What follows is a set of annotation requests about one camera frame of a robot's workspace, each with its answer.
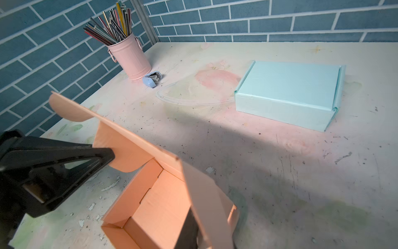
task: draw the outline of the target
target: table surface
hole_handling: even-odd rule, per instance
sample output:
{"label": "table surface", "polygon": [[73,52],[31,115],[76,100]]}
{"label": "table surface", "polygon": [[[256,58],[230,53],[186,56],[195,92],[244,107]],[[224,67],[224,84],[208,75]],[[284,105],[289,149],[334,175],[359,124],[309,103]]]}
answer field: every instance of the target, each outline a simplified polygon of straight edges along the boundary
{"label": "table surface", "polygon": [[[145,54],[157,87],[122,71],[82,105],[209,174],[241,212],[238,248],[396,247],[397,43],[157,43]],[[237,112],[252,60],[347,65],[327,131]],[[42,137],[92,143],[97,127],[63,119]],[[10,244],[113,248],[101,217],[134,174],[105,167],[55,211],[25,215]]]}

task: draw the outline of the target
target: light blue box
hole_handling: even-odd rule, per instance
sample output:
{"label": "light blue box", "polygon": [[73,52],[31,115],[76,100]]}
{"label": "light blue box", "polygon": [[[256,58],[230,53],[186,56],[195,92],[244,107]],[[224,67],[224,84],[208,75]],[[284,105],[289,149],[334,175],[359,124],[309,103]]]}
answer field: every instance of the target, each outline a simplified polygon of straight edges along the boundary
{"label": "light blue box", "polygon": [[345,65],[254,61],[235,89],[236,110],[324,132],[344,76]]}

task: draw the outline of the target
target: orange cardboard box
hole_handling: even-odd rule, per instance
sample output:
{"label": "orange cardboard box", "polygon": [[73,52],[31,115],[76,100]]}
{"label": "orange cardboard box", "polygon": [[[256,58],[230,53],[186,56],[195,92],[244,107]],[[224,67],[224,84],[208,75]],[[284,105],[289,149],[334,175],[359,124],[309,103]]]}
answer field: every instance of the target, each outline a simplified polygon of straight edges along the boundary
{"label": "orange cardboard box", "polygon": [[112,148],[111,167],[122,172],[141,168],[103,217],[102,230],[116,249],[184,248],[195,223],[190,223],[192,214],[200,249],[234,248],[239,212],[212,178],[62,95],[53,92],[49,103],[74,122],[99,119],[93,147]]}

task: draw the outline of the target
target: pink metal container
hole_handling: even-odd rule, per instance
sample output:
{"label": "pink metal container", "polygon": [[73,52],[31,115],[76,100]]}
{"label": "pink metal container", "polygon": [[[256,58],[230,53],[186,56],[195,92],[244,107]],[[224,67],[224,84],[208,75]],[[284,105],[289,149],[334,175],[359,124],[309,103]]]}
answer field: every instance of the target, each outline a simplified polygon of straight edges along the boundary
{"label": "pink metal container", "polygon": [[142,51],[141,43],[133,34],[107,47],[112,60],[119,62],[131,80],[138,80],[151,71],[152,67]]}

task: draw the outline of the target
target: closed box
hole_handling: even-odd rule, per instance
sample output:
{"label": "closed box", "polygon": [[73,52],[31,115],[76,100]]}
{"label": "closed box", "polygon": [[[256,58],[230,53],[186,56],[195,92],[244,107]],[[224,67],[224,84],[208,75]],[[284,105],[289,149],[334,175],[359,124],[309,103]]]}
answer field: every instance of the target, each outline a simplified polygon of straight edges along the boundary
{"label": "closed box", "polygon": [[139,170],[103,217],[116,249],[233,249],[239,212],[206,174],[111,120],[53,93],[49,103],[74,122],[99,119],[93,147],[111,148],[109,165]]}
{"label": "closed box", "polygon": [[236,110],[325,131],[337,114],[345,65],[253,61],[235,89]]}

